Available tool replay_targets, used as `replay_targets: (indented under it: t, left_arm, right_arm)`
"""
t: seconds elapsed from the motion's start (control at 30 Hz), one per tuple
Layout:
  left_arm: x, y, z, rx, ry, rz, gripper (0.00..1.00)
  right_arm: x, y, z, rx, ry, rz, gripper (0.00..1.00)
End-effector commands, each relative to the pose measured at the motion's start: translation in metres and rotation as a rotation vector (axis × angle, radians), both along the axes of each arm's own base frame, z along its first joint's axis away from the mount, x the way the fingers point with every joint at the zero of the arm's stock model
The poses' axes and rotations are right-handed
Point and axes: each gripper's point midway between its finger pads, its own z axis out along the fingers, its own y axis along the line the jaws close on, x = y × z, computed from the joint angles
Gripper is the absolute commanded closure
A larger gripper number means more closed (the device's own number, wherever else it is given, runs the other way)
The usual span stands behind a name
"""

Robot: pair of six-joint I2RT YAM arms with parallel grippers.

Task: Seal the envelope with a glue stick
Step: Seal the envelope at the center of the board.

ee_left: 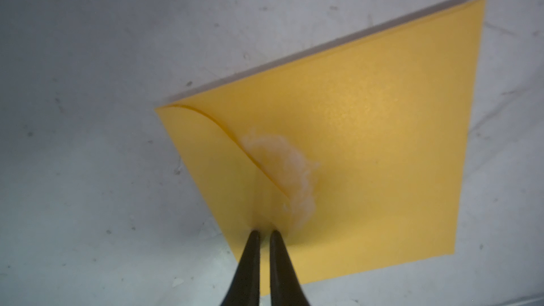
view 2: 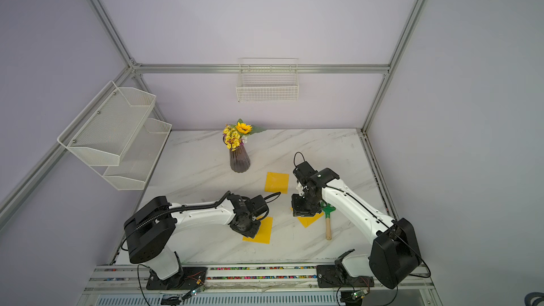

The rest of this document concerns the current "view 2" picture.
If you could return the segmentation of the yellow envelope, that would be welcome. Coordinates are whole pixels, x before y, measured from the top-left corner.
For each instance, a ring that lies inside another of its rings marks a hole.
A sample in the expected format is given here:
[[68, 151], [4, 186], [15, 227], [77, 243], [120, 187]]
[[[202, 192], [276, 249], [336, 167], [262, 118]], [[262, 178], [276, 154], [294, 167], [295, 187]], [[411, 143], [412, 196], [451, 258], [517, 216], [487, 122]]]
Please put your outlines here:
[[245, 242], [254, 242], [264, 245], [269, 245], [271, 242], [271, 233], [273, 228], [273, 218], [267, 217], [261, 221], [261, 225], [255, 237], [243, 237]]
[[304, 228], [308, 228], [310, 225], [312, 225], [314, 222], [316, 222], [323, 216], [324, 216], [324, 213], [321, 212], [312, 217], [297, 217], [297, 219]]
[[290, 176], [288, 174], [268, 172], [266, 175], [264, 191], [270, 193], [287, 194], [289, 178]]

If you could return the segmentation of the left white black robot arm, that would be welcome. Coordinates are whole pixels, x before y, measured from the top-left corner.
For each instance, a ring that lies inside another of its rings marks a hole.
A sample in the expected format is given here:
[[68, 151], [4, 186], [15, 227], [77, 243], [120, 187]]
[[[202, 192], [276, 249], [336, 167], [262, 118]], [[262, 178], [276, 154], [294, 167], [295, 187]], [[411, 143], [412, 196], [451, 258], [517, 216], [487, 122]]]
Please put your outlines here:
[[187, 279], [178, 254], [168, 247], [172, 235], [208, 225], [226, 225], [244, 237], [255, 238], [269, 214], [266, 198], [226, 192], [210, 203], [170, 203], [166, 196], [153, 198], [124, 225], [129, 261], [155, 273], [159, 281]]

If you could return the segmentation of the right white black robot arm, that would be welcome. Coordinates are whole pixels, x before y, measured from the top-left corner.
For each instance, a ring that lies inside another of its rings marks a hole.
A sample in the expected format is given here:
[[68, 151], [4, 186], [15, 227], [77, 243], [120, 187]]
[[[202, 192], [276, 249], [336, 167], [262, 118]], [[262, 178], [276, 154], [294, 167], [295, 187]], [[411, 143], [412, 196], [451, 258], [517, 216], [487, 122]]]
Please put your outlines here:
[[424, 264], [415, 228], [405, 218], [395, 219], [374, 208], [355, 194], [331, 170], [315, 170], [307, 161], [296, 164], [293, 174], [297, 180], [297, 193], [291, 197], [291, 208], [296, 218], [312, 218], [323, 213], [327, 206], [344, 215], [371, 244], [369, 254], [355, 254], [349, 249], [337, 257], [331, 272], [336, 282], [345, 286], [349, 279], [374, 277], [383, 286], [395, 289], [408, 276], [429, 279], [415, 273]]

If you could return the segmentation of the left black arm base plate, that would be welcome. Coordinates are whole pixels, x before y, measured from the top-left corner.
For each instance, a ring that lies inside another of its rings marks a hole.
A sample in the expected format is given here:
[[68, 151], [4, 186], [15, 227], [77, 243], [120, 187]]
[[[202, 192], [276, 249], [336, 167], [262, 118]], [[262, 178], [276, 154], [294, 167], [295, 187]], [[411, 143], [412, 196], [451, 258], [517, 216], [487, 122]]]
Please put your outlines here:
[[181, 273], [175, 273], [168, 279], [161, 280], [157, 274], [150, 270], [147, 281], [147, 290], [196, 290], [204, 286], [208, 273], [207, 267], [182, 267]]

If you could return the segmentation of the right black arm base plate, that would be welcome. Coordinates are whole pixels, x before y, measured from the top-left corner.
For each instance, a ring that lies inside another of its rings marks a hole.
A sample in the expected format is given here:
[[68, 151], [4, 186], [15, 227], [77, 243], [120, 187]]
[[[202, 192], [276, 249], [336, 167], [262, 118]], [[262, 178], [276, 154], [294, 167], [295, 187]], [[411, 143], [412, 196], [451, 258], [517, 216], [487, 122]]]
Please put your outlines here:
[[375, 286], [371, 276], [350, 276], [345, 269], [338, 269], [335, 265], [316, 266], [317, 285], [319, 288], [372, 288]]

